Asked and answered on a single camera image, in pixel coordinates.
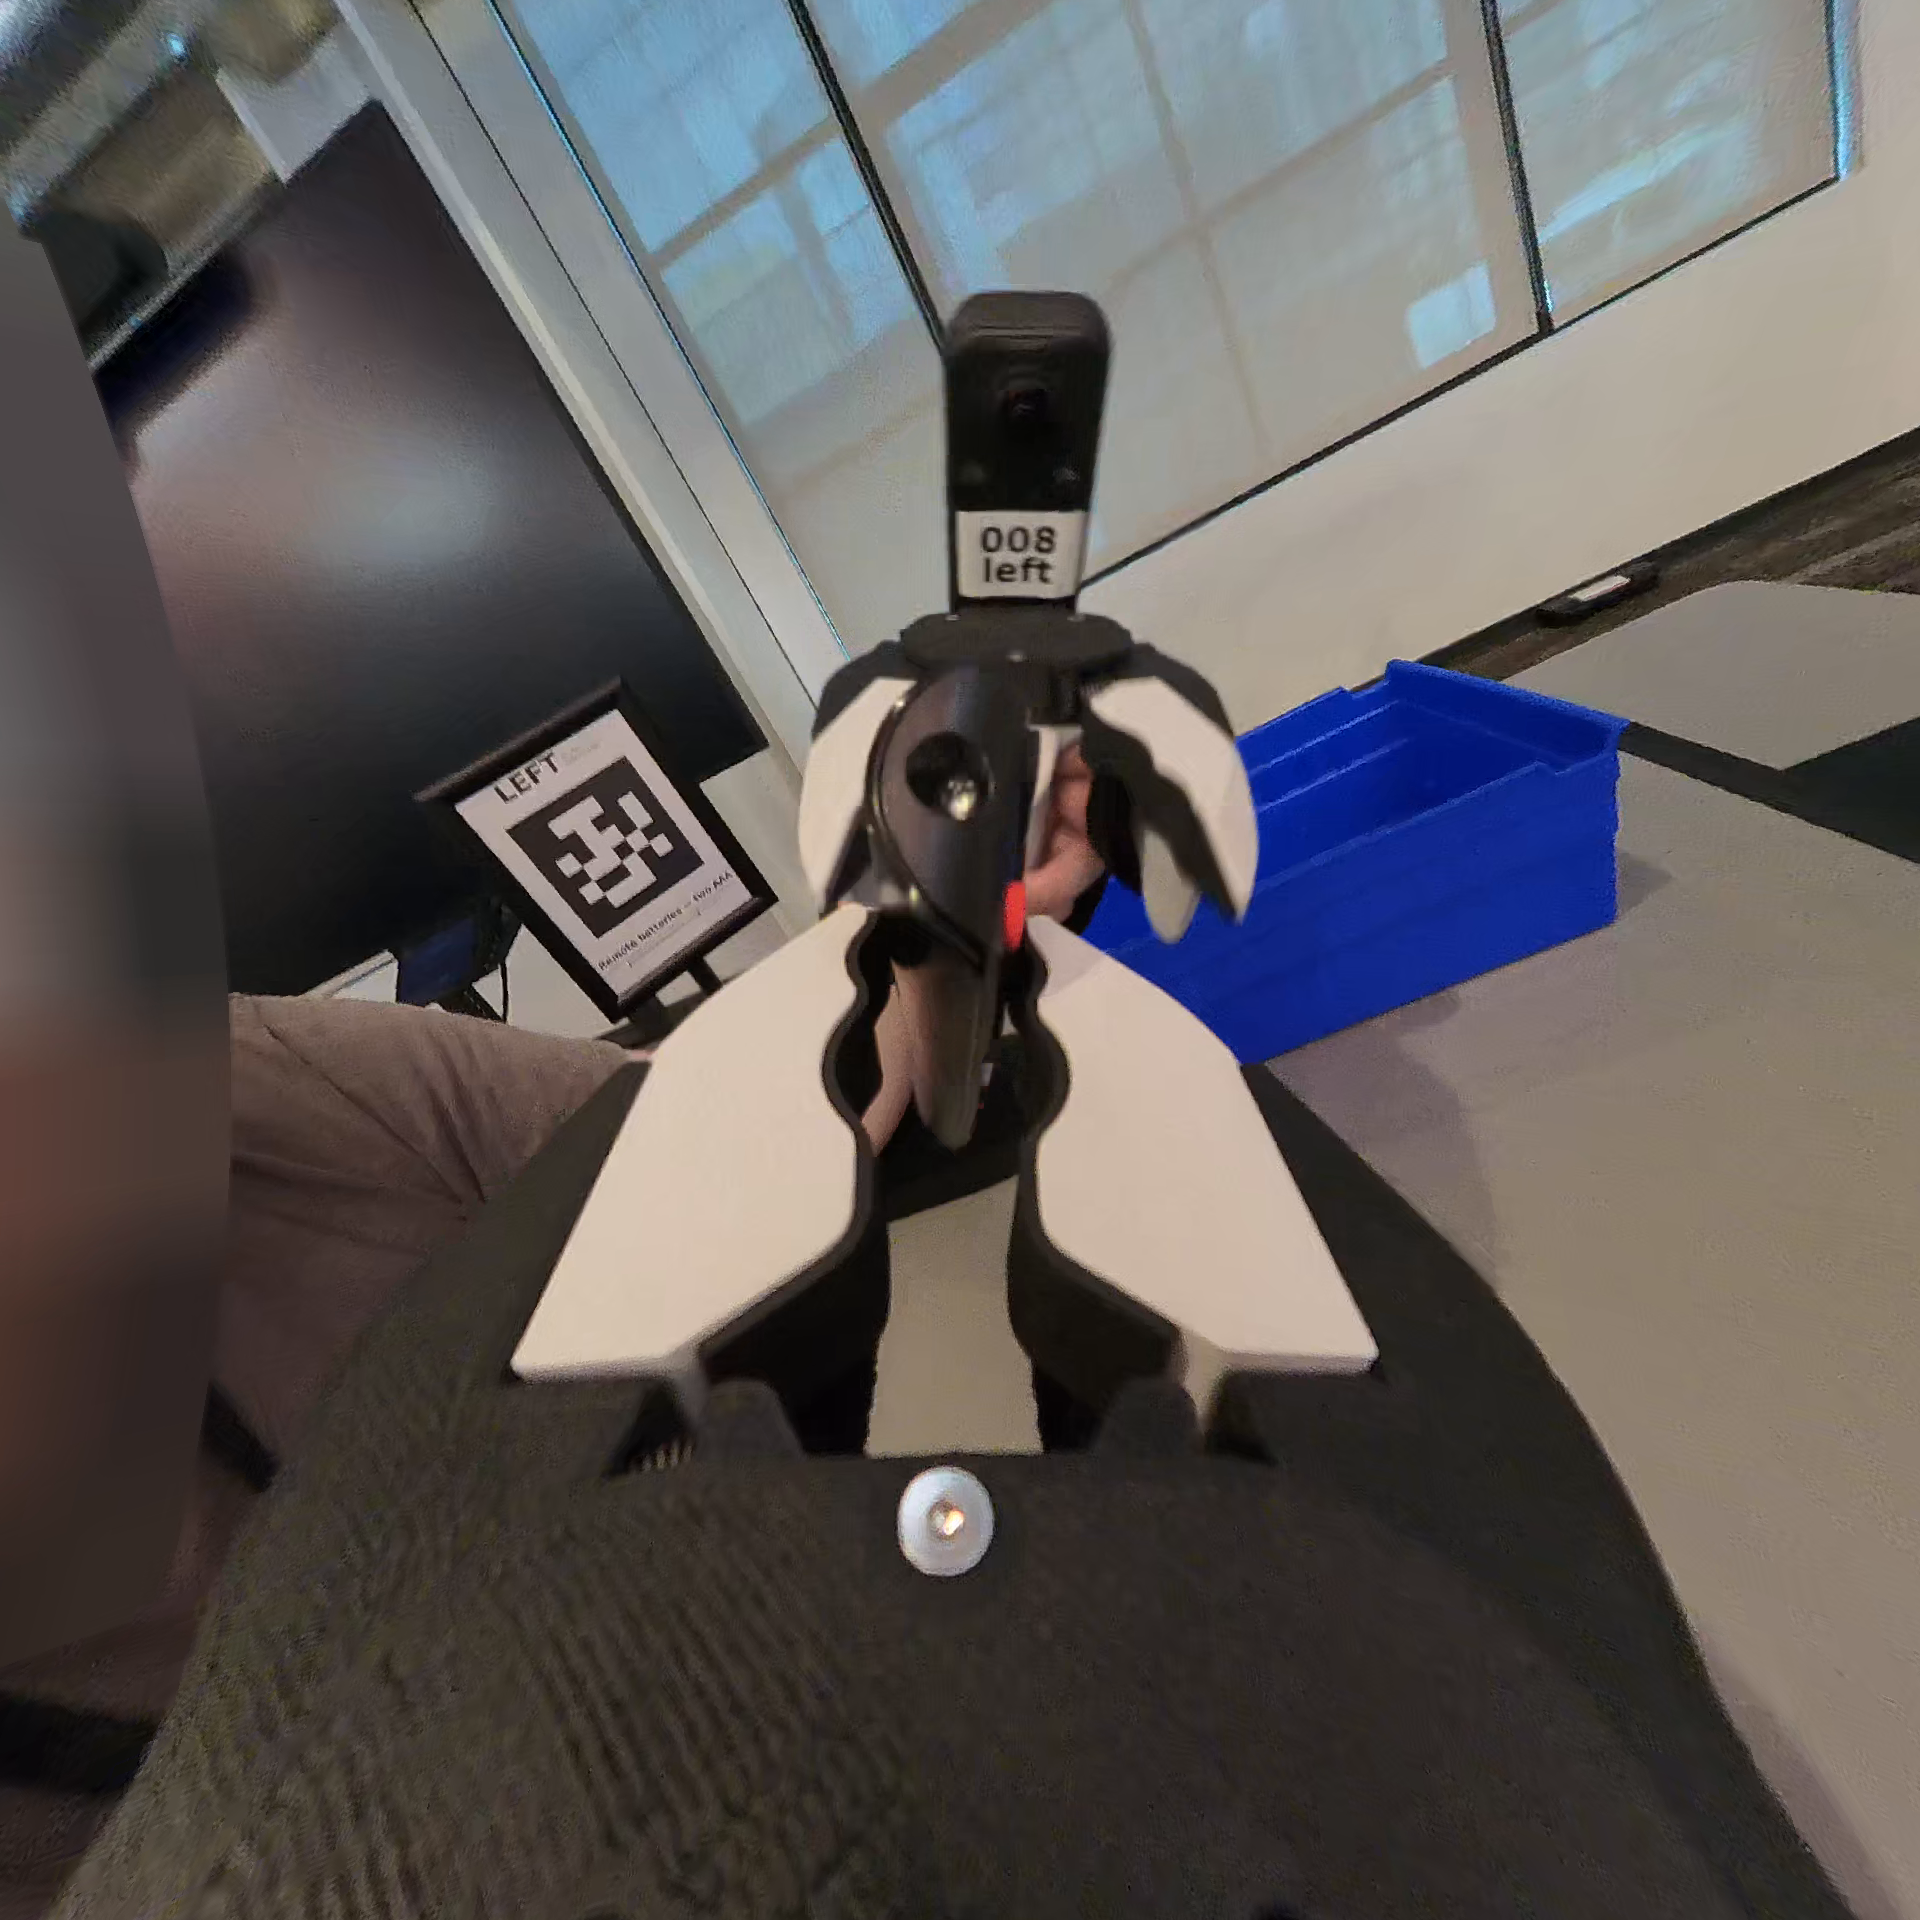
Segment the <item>black mat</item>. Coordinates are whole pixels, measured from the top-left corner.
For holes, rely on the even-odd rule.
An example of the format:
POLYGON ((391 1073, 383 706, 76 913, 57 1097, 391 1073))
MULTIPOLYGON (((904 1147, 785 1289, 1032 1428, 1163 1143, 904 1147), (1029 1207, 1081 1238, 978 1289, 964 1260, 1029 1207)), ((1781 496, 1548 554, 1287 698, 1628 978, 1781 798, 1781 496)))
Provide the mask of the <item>black mat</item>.
POLYGON ((1916 866, 1916 716, 1796 765, 1763 765, 1647 726, 1628 726, 1620 753, 1916 866))

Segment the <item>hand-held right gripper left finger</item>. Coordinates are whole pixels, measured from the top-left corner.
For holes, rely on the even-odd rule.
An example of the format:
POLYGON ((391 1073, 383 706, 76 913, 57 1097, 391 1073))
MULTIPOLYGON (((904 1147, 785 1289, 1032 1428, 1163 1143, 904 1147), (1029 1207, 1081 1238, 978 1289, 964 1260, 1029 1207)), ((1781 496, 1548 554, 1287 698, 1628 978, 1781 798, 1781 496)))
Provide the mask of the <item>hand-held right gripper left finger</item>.
POLYGON ((871 1028, 871 912, 831 912, 652 1055, 512 1350, 516 1380, 759 1377, 809 1405, 878 1364, 878 1169, 840 1055, 871 1028))

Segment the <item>person's torso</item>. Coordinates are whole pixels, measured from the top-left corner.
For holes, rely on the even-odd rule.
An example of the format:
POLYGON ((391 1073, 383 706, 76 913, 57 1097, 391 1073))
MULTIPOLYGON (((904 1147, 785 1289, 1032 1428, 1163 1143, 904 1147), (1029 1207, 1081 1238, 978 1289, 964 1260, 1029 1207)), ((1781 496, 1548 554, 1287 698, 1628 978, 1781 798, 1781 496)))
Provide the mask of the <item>person's torso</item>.
POLYGON ((214 1384, 282 1465, 356 1336, 639 1055, 444 1011, 231 994, 214 1384))

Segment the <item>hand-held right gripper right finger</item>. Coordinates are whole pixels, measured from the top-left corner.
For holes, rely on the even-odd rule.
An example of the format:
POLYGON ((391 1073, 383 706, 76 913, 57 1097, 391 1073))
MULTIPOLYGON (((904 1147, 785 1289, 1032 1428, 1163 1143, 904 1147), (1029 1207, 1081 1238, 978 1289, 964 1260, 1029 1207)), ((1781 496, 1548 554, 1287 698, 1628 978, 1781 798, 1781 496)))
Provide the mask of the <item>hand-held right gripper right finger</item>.
POLYGON ((1018 1345, 1074 1405, 1163 1377, 1358 1377, 1378 1338, 1238 1055, 1066 925, 1018 1002, 1018 1345))

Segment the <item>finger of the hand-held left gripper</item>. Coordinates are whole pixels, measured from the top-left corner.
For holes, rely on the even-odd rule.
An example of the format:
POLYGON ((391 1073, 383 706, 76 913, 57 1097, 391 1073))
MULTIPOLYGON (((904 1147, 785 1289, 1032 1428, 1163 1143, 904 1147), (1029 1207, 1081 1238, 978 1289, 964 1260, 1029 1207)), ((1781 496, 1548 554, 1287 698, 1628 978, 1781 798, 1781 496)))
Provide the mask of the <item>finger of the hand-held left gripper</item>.
POLYGON ((1081 703, 1081 756, 1123 798, 1090 822, 1155 937, 1184 937, 1201 901, 1239 921, 1260 882, 1260 816, 1215 687, 1201 675, 1096 683, 1081 703))
POLYGON ((843 669, 814 706, 802 788, 802 869, 814 908, 840 901, 840 872, 867 806, 867 765, 884 721, 916 678, 892 669, 843 669))

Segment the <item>blue plastic bin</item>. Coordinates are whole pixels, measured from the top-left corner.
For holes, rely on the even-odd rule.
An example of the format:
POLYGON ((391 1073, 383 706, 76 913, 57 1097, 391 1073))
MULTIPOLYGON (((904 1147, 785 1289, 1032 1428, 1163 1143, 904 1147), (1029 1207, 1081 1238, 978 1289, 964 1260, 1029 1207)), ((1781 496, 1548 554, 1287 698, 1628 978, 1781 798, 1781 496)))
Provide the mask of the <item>blue plastic bin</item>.
POLYGON ((1260 813, 1246 921, 1201 902, 1160 945, 1107 882, 1086 937, 1271 1063, 1612 925, 1625 730, 1396 659, 1238 741, 1260 813))

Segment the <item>black floor outlet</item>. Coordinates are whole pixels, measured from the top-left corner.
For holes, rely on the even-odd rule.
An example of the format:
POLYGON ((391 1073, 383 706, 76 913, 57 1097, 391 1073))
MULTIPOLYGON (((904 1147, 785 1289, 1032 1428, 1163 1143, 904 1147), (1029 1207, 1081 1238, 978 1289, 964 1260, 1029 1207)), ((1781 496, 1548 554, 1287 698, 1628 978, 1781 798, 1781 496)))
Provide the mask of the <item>black floor outlet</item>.
POLYGON ((1563 588, 1561 596, 1534 606, 1534 617, 1548 630, 1569 630, 1586 617, 1618 610, 1662 583, 1659 563, 1628 563, 1612 574, 1563 588))

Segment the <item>white tag sign board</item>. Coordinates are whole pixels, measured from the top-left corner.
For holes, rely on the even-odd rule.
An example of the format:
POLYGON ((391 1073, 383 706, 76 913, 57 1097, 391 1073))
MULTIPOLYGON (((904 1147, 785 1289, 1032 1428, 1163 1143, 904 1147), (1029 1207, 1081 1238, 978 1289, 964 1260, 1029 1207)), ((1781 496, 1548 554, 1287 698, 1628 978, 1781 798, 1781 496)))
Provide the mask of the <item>white tag sign board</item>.
POLYGON ((424 784, 413 801, 482 853, 541 951, 607 1021, 762 921, 779 890, 618 678, 424 784))

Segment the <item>black remote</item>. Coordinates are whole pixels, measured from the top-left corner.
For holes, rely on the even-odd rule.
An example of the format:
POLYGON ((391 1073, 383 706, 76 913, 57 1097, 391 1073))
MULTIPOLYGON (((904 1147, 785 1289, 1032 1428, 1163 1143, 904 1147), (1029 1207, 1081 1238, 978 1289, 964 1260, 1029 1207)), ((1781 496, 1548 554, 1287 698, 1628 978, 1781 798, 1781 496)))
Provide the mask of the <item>black remote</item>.
POLYGON ((864 753, 821 887, 867 913, 857 956, 884 992, 880 1111, 919 1111, 926 1135, 964 1151, 1023 941, 1029 844, 1047 831, 1069 735, 1057 678, 1023 658, 945 659, 864 687, 821 753, 843 726, 864 753))

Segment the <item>person's left hand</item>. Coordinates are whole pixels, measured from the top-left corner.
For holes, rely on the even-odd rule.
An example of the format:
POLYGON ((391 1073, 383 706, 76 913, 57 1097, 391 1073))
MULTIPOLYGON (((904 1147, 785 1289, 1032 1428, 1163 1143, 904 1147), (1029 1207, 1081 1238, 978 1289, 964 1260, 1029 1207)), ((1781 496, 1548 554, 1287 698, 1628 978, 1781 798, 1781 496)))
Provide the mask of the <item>person's left hand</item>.
POLYGON ((1066 925, 1104 887, 1104 856, 1090 831, 1093 772, 1069 743, 1051 772, 1047 813, 1023 863, 1023 913, 1066 925))

